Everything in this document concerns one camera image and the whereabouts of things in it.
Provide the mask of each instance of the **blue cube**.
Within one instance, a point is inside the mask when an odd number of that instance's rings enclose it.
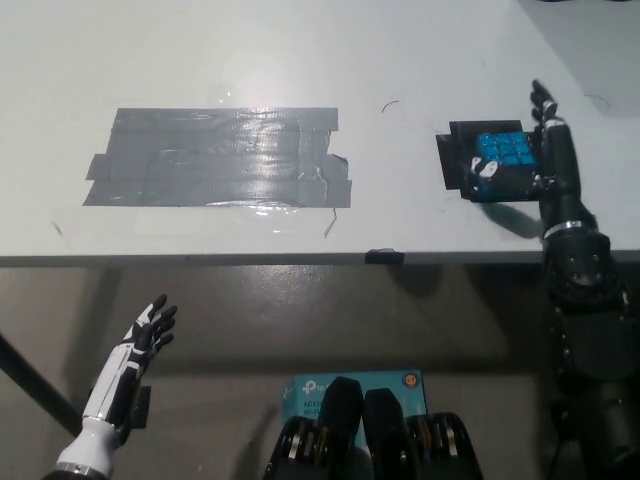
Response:
[[[480,134],[476,138],[476,154],[508,167],[535,166],[536,163],[524,132]]]

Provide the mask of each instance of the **blue box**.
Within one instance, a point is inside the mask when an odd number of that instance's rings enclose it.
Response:
[[[533,164],[531,146],[524,132],[483,133],[476,138],[476,153],[509,167]]]
[[[320,414],[324,391],[337,376],[352,378],[360,382],[363,395],[366,395],[368,390],[376,388],[390,389],[398,399],[398,402],[400,402],[405,417],[427,413],[427,402],[420,370],[310,373],[296,375],[285,389],[282,395],[283,422],[295,415],[317,419]],[[355,439],[355,447],[369,454],[362,420],[360,420],[360,429]]]

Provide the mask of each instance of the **gray duct tape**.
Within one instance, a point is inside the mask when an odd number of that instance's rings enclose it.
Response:
[[[287,205],[350,206],[351,181],[96,180],[85,205],[123,207]]]
[[[121,109],[85,205],[348,207],[336,109]]]

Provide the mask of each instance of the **table leg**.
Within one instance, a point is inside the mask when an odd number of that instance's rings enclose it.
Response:
[[[82,415],[0,334],[0,369],[74,437]]]

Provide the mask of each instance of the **blue rubik's cube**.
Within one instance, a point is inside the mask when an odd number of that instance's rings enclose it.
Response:
[[[476,138],[476,156],[489,162],[497,161],[499,168],[531,176],[537,162],[531,152],[529,138],[524,132],[482,133]],[[522,192],[474,179],[475,199],[480,202],[509,202],[525,200]]]
[[[505,167],[533,167],[529,139],[524,132],[483,133],[476,139],[476,152],[484,160],[496,160]]]

